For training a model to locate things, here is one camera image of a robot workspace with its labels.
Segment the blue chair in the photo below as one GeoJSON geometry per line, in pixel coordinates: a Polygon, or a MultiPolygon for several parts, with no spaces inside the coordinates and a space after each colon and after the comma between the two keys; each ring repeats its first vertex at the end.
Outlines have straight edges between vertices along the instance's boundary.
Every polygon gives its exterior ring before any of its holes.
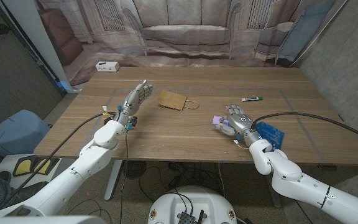
{"type": "Polygon", "coordinates": [[[33,153],[49,130],[33,112],[17,112],[0,124],[0,156],[33,153]]]}

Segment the white robot body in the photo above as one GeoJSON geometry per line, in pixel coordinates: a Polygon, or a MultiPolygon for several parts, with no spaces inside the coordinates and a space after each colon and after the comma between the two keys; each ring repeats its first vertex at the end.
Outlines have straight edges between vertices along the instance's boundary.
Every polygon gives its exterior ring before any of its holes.
{"type": "MultiPolygon", "coordinates": [[[[200,186],[183,186],[177,188],[178,193],[187,196],[193,204],[193,216],[198,222],[201,210],[204,210],[202,224],[224,223],[237,224],[233,206],[221,195],[211,189],[200,186]]],[[[182,196],[186,203],[187,214],[191,213],[189,200],[182,196]]],[[[180,223],[185,204],[177,194],[164,194],[152,205],[148,224],[180,223]]]]}

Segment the cable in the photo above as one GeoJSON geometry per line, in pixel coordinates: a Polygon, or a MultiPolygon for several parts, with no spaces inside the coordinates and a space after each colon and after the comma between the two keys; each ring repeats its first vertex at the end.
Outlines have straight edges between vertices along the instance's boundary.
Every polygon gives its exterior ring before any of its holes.
{"type": "Polygon", "coordinates": [[[87,202],[87,201],[94,201],[94,202],[98,205],[99,210],[101,210],[100,204],[99,204],[97,201],[95,201],[95,200],[93,200],[93,199],[87,199],[87,200],[84,200],[84,201],[80,202],[79,204],[75,205],[74,208],[72,208],[72,209],[67,213],[67,215],[69,215],[70,212],[72,212],[76,207],[78,207],[79,205],[81,205],[82,203],[87,202]]]}
{"type": "Polygon", "coordinates": [[[241,220],[239,217],[236,217],[237,220],[239,220],[240,222],[247,224],[246,222],[244,222],[243,220],[241,220]]]}
{"type": "Polygon", "coordinates": [[[100,211],[100,217],[101,217],[101,212],[102,212],[102,211],[105,211],[105,212],[109,215],[110,224],[112,224],[111,215],[110,215],[110,213],[109,213],[108,211],[106,211],[105,209],[102,209],[102,208],[97,209],[97,210],[95,210],[95,211],[89,213],[88,215],[91,215],[92,213],[97,212],[97,211],[100,211]]]}
{"type": "Polygon", "coordinates": [[[221,164],[219,162],[218,162],[218,170],[219,170],[219,176],[221,177],[221,181],[222,181],[223,197],[226,198],[226,193],[224,191],[223,178],[222,178],[222,174],[221,174],[221,164]]]}
{"type": "Polygon", "coordinates": [[[79,130],[84,124],[86,124],[87,122],[91,121],[92,119],[97,118],[98,116],[102,116],[103,114],[97,114],[91,118],[88,118],[86,121],[82,122],[76,129],[74,129],[74,131],[72,131],[67,138],[65,138],[62,143],[60,143],[55,150],[53,150],[53,152],[44,160],[44,162],[41,164],[41,166],[39,166],[24,182],[23,184],[21,184],[12,194],[11,196],[9,196],[7,199],[5,199],[5,201],[3,203],[0,204],[0,209],[2,209],[37,173],[40,169],[42,169],[44,167],[44,165],[52,158],[53,155],[55,155],[55,153],[72,137],[72,135],[74,133],[77,132],[77,130],[79,130]]]}
{"type": "MultiPolygon", "coordinates": [[[[145,170],[145,172],[143,173],[143,175],[146,173],[146,171],[148,171],[149,169],[153,169],[153,168],[158,169],[158,172],[159,172],[159,174],[160,174],[161,184],[162,184],[162,186],[164,187],[165,190],[168,190],[168,189],[166,188],[166,186],[164,185],[164,183],[162,182],[161,169],[160,169],[159,167],[156,167],[156,166],[149,167],[149,168],[147,168],[147,169],[145,170]]],[[[143,193],[151,202],[154,202],[153,199],[151,199],[151,198],[146,194],[146,192],[143,190],[143,188],[142,188],[142,184],[141,184],[141,182],[140,182],[140,179],[142,178],[142,176],[139,177],[139,179],[138,179],[138,183],[139,183],[140,190],[142,191],[142,193],[143,193]]]]}
{"type": "Polygon", "coordinates": [[[186,165],[188,165],[188,164],[192,164],[192,163],[180,163],[180,165],[181,165],[181,167],[183,168],[183,172],[180,172],[179,170],[179,173],[180,173],[180,175],[179,175],[179,177],[181,177],[181,176],[183,176],[187,181],[188,181],[188,183],[190,183],[190,184],[193,184],[195,181],[194,180],[190,180],[186,175],[185,175],[185,173],[186,172],[196,172],[196,173],[200,173],[200,177],[202,177],[203,178],[203,173],[205,173],[205,174],[207,174],[208,175],[208,177],[211,179],[211,180],[215,180],[215,184],[216,184],[216,186],[217,186],[217,191],[220,191],[220,194],[221,195],[223,195],[223,186],[221,186],[221,179],[220,179],[220,176],[218,175],[218,174],[216,174],[216,173],[214,173],[214,172],[211,172],[211,171],[209,171],[209,170],[204,170],[204,169],[194,169],[194,168],[192,168],[192,167],[189,167],[189,168],[187,168],[186,167],[186,165]]]}
{"type": "Polygon", "coordinates": [[[177,192],[177,194],[179,195],[181,201],[185,204],[185,213],[187,213],[187,206],[186,206],[186,203],[185,203],[184,199],[180,196],[180,194],[179,194],[177,188],[175,187],[174,189],[175,189],[175,191],[177,192]]]}
{"type": "Polygon", "coordinates": [[[167,192],[163,195],[166,195],[166,194],[176,194],[176,195],[179,195],[179,196],[184,196],[185,198],[187,198],[187,200],[189,200],[190,202],[190,205],[191,205],[191,212],[190,212],[190,215],[193,214],[193,203],[191,202],[191,200],[186,196],[186,195],[183,195],[183,194],[179,194],[179,193],[175,193],[175,192],[167,192]]]}
{"type": "Polygon", "coordinates": [[[252,126],[251,126],[251,129],[252,130],[255,130],[255,127],[256,127],[256,123],[262,119],[265,119],[265,118],[271,118],[271,117],[274,117],[274,116],[281,116],[281,115],[300,115],[300,116],[307,116],[307,117],[310,117],[310,118],[316,118],[316,119],[320,119],[320,120],[323,120],[323,121],[327,121],[327,122],[330,122],[332,124],[336,124],[342,128],[346,128],[356,134],[358,134],[358,130],[354,129],[354,128],[351,128],[349,127],[348,125],[346,124],[342,124],[338,121],[334,121],[333,119],[329,119],[329,118],[325,118],[325,117],[322,117],[322,116],[317,116],[317,115],[313,115],[313,114],[308,114],[308,113],[301,113],[301,112],[282,112],[282,113],[275,113],[275,114],[269,114],[269,115],[266,115],[266,116],[262,116],[258,119],[256,119],[253,123],[252,123],[252,126]]]}
{"type": "Polygon", "coordinates": [[[124,180],[122,181],[122,189],[121,189],[121,212],[120,212],[120,218],[119,218],[119,223],[122,223],[122,199],[124,198],[124,184],[125,184],[125,179],[126,179],[126,175],[127,175],[127,169],[128,169],[128,141],[127,141],[127,135],[128,135],[128,131],[125,134],[125,144],[127,146],[127,161],[125,164],[125,173],[124,173],[124,180]]]}
{"type": "Polygon", "coordinates": [[[309,220],[309,222],[311,224],[313,224],[313,222],[310,220],[309,216],[306,214],[306,212],[303,210],[303,208],[301,207],[301,205],[298,203],[297,200],[294,199],[294,201],[298,204],[299,208],[302,210],[303,214],[305,215],[305,217],[309,220]]]}

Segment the white robotic arm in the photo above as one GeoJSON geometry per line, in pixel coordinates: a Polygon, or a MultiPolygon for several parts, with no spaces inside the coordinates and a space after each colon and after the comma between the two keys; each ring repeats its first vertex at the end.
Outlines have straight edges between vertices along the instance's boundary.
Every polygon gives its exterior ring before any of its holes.
{"type": "Polygon", "coordinates": [[[230,115],[223,119],[227,119],[231,127],[216,125],[216,129],[224,128],[225,134],[238,134],[244,138],[258,172],[263,175],[273,172],[272,187],[277,193],[318,207],[343,223],[358,223],[357,197],[302,173],[283,151],[270,152],[272,145],[251,129],[249,116],[236,105],[225,107],[230,115]]]}
{"type": "Polygon", "coordinates": [[[33,197],[0,210],[0,217],[63,215],[65,205],[82,183],[109,164],[112,151],[118,146],[116,136],[135,125],[131,123],[132,116],[152,94],[152,85],[145,84],[146,80],[127,95],[116,118],[95,132],[94,139],[80,151],[78,159],[69,168],[33,197]]]}

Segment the carpet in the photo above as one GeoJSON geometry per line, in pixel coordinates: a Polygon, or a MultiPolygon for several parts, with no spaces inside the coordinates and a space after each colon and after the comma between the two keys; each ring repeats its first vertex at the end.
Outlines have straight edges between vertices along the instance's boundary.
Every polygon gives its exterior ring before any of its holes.
{"type": "MultiPolygon", "coordinates": [[[[195,163],[194,166],[209,170],[217,174],[217,163],[195,163]]],[[[161,169],[161,180],[158,169],[149,169],[142,177],[141,184],[144,192],[152,199],[157,200],[159,196],[167,192],[165,188],[179,173],[168,169],[168,162],[147,161],[147,167],[159,167],[161,169]]],[[[103,200],[104,191],[111,173],[112,163],[106,168],[90,177],[75,192],[70,199],[66,213],[70,215],[87,215],[97,209],[100,204],[111,216],[113,223],[120,223],[121,217],[121,190],[124,175],[121,174],[117,187],[110,201],[103,200]]],[[[252,223],[287,223],[283,208],[274,208],[269,193],[269,187],[265,177],[260,175],[253,164],[221,164],[221,173],[226,189],[226,198],[232,204],[237,216],[241,219],[248,218],[252,223]]],[[[209,188],[219,192],[215,181],[201,181],[201,183],[188,183],[181,181],[180,185],[197,184],[208,185],[209,188]]],[[[151,202],[140,190],[139,179],[126,179],[124,194],[122,198],[122,223],[147,223],[151,202]]],[[[94,212],[92,215],[100,216],[106,223],[110,223],[109,214],[106,212],[94,212]]]]}
{"type": "Polygon", "coordinates": [[[119,62],[121,67],[279,67],[254,58],[253,53],[244,52],[252,52],[252,49],[245,46],[238,47],[233,50],[232,59],[228,59],[227,55],[188,56],[161,52],[148,52],[145,56],[140,47],[121,49],[103,47],[88,59],[70,81],[70,85],[75,86],[89,81],[96,72],[95,65],[103,61],[119,62]]]}

